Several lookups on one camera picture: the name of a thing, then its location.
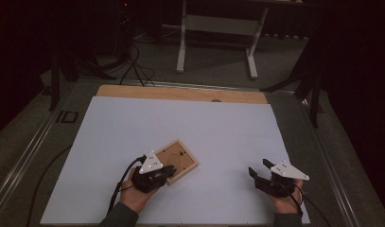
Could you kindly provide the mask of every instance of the white board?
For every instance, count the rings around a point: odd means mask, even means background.
[[[271,106],[94,97],[44,211],[42,224],[100,223],[116,183],[144,153],[180,139],[199,165],[163,186],[139,224],[266,224],[273,208],[248,166],[289,160]],[[309,223],[303,205],[303,222]]]

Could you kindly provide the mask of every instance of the dark sleeve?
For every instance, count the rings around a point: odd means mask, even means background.
[[[273,227],[301,227],[302,218],[295,214],[274,214]]]
[[[139,215],[132,211],[123,203],[117,203],[112,211],[103,219],[98,226],[100,227],[133,227]]]

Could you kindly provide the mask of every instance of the hand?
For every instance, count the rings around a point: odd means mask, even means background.
[[[128,179],[124,183],[122,183],[121,197],[119,200],[120,202],[130,207],[130,209],[134,212],[140,213],[145,207],[150,197],[153,196],[154,193],[156,193],[159,189],[155,189],[153,191],[150,191],[149,193],[144,193],[136,189],[131,181],[131,176],[134,170],[135,168],[131,169],[131,173]]]
[[[295,185],[302,189],[304,185],[303,180],[295,179]],[[279,214],[299,214],[300,208],[297,207],[295,202],[291,197],[285,198],[276,198],[274,196],[268,195],[274,206],[275,212]],[[292,193],[293,198],[295,198],[298,202],[302,201],[302,195],[298,188],[295,187],[295,191]]]

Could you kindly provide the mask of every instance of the person's left hand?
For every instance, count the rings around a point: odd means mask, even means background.
[[[150,199],[151,196],[154,195],[159,189],[152,190],[148,193],[144,193],[139,191],[133,186],[131,181],[131,176],[134,172],[135,168],[131,169],[131,173],[128,179],[122,183],[121,185],[121,197],[120,202],[130,207],[136,213],[140,213],[145,207],[146,203]]]

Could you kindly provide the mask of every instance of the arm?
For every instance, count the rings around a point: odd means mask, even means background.
[[[110,211],[105,219],[98,226],[100,227],[133,227],[139,218],[140,213],[146,203],[158,189],[149,193],[143,193],[133,187],[131,176],[134,168],[131,170],[129,178],[121,185],[121,197],[119,203]]]
[[[295,180],[295,184],[297,187],[302,188],[304,181]],[[292,196],[297,201],[302,200],[302,195],[298,188],[295,188],[295,191]],[[273,227],[302,226],[302,217],[301,215],[299,215],[300,209],[296,206],[296,204],[290,197],[276,198],[270,195],[269,197],[275,210]]]

